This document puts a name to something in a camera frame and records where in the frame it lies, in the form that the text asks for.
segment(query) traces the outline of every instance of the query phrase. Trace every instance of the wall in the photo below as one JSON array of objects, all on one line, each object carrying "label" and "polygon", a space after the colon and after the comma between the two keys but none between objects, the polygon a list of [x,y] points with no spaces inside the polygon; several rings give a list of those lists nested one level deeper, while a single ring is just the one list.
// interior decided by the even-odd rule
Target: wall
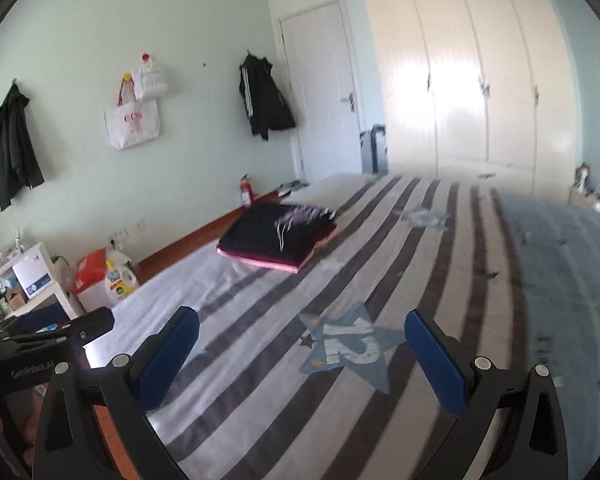
[{"label": "wall", "polygon": [[[0,213],[0,250],[20,228],[75,261],[142,218],[125,247],[140,260],[238,207],[245,173],[258,192],[291,179],[289,133],[251,135],[247,50],[275,57],[267,0],[19,0],[0,26],[0,104],[17,77],[46,183]],[[102,111],[145,51],[170,83],[162,135],[116,152]]]},{"label": "wall", "polygon": [[582,108],[582,158],[592,167],[593,185],[600,184],[600,20],[584,0],[560,3],[562,22],[578,70]]},{"label": "wall", "polygon": [[[280,18],[333,0],[269,0],[274,26]],[[578,107],[578,158],[600,174],[600,23],[584,0],[552,0],[560,19],[573,67]],[[366,128],[384,122],[375,48],[364,0],[344,0],[356,51],[360,101]],[[276,38],[280,63],[284,51]]]}]

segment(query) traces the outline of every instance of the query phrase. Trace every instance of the bottle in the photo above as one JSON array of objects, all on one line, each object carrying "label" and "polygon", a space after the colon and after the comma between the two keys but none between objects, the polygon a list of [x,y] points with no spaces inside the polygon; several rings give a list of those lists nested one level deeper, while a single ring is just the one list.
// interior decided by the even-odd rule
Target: bottle
[{"label": "bottle", "polygon": [[243,207],[251,207],[253,204],[254,194],[253,186],[249,175],[245,175],[240,179],[240,201]]},{"label": "bottle", "polygon": [[11,305],[7,301],[7,298],[4,294],[0,295],[0,313],[2,314],[3,319],[10,314],[13,314],[13,309],[11,308]]},{"label": "bottle", "polygon": [[107,294],[116,303],[124,300],[138,287],[138,279],[126,267],[116,267],[107,260]]},{"label": "bottle", "polygon": [[24,246],[22,245],[22,239],[20,238],[20,229],[16,229],[16,250],[15,254],[24,254]]}]

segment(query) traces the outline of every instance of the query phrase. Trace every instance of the white plastic bag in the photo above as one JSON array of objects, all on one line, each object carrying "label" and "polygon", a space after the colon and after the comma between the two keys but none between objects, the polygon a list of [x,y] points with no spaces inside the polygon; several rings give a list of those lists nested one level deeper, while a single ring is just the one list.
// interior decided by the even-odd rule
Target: white plastic bag
[{"label": "white plastic bag", "polygon": [[123,79],[118,106],[104,112],[109,142],[117,150],[126,150],[160,135],[160,117],[158,117],[156,100],[136,101],[136,98],[132,97],[131,101],[125,103],[122,97],[125,85],[130,86],[133,95],[133,79],[129,81]]},{"label": "white plastic bag", "polygon": [[167,80],[162,69],[154,64],[148,54],[142,56],[142,65],[133,74],[136,99],[157,99],[167,94]]}]

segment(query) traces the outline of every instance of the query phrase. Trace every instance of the pink folded cloth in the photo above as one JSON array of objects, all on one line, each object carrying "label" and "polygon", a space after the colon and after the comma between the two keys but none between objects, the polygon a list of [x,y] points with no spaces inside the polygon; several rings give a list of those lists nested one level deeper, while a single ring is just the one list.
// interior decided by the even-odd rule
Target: pink folded cloth
[{"label": "pink folded cloth", "polygon": [[338,234],[338,228],[335,228],[327,236],[318,240],[315,243],[312,251],[299,266],[293,266],[279,261],[277,262],[273,258],[264,258],[254,254],[228,253],[223,251],[219,246],[216,247],[216,251],[218,251],[218,254],[222,254],[222,256],[227,256],[244,264],[262,267],[264,269],[281,270],[282,272],[289,272],[290,274],[297,274],[298,271],[300,271],[300,269],[302,269],[302,267],[304,267],[304,265],[314,257],[315,251],[328,244],[336,234]]}]

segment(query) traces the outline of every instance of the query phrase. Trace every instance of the door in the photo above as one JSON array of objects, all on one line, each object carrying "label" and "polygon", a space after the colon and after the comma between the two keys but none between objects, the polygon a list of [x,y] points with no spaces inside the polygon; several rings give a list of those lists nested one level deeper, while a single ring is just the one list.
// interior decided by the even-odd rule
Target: door
[{"label": "door", "polygon": [[538,150],[534,194],[566,202],[576,167],[577,111],[571,62],[551,0],[513,0],[536,91]]},{"label": "door", "polygon": [[487,160],[532,171],[536,155],[530,61],[511,0],[466,0],[486,88]]},{"label": "door", "polygon": [[482,69],[464,0],[415,0],[431,65],[438,160],[487,159]]},{"label": "door", "polygon": [[365,0],[382,81],[388,169],[436,175],[436,115],[414,0]]},{"label": "door", "polygon": [[339,4],[282,22],[304,177],[361,173],[358,101]]}]

